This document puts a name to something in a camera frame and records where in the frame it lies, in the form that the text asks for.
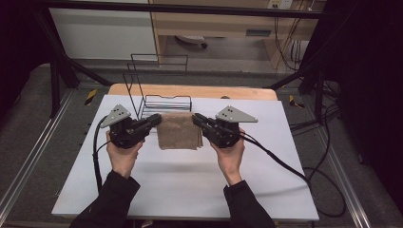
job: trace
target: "towel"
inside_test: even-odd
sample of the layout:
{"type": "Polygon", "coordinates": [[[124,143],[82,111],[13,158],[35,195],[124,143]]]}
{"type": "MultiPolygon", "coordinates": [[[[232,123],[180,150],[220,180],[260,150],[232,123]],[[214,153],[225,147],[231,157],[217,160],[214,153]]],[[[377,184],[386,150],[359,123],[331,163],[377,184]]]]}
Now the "towel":
{"type": "Polygon", "coordinates": [[[165,149],[192,149],[202,147],[202,131],[193,124],[191,112],[162,114],[157,125],[158,145],[165,149]]]}

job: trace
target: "person's left hand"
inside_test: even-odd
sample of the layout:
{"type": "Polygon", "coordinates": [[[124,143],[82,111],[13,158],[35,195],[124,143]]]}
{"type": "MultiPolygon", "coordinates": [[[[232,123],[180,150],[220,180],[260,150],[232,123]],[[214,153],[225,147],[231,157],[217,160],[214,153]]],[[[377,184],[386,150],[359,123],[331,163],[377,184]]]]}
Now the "person's left hand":
{"type": "Polygon", "coordinates": [[[128,149],[119,148],[110,141],[109,131],[106,132],[106,140],[108,141],[106,151],[112,163],[113,171],[128,179],[144,141],[138,142],[128,149]]]}

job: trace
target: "wooden board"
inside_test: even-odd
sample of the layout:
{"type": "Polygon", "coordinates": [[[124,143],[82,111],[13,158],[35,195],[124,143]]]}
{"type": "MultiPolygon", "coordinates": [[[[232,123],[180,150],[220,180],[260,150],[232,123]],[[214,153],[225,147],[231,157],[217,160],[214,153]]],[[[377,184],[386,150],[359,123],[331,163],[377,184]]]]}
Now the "wooden board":
{"type": "MultiPolygon", "coordinates": [[[[276,92],[272,89],[249,87],[214,87],[192,85],[142,85],[144,95],[180,96],[187,95],[198,98],[221,98],[227,96],[231,99],[276,101],[276,92]]],[[[128,95],[125,84],[115,84],[110,87],[109,95],[128,95]]],[[[141,95],[140,89],[134,85],[132,95],[141,95]]]]}

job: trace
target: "finger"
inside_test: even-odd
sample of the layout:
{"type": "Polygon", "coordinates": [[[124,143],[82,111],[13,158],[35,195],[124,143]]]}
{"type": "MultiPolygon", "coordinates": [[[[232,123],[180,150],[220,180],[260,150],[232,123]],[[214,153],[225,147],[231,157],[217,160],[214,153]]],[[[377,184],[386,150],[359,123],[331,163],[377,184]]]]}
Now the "finger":
{"type": "Polygon", "coordinates": [[[106,132],[106,141],[107,141],[107,142],[110,141],[109,130],[106,132]]]}

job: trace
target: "black sleeve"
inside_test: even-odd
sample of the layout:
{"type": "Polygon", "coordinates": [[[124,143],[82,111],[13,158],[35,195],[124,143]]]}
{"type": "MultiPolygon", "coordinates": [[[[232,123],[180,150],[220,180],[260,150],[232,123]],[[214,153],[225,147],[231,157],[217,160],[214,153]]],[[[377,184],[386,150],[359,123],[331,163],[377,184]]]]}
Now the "black sleeve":
{"type": "Polygon", "coordinates": [[[269,214],[258,203],[245,180],[224,188],[231,228],[275,228],[269,214]]]}
{"type": "Polygon", "coordinates": [[[70,227],[121,227],[139,188],[140,184],[134,179],[127,180],[111,171],[98,198],[71,222],[70,227]]]}

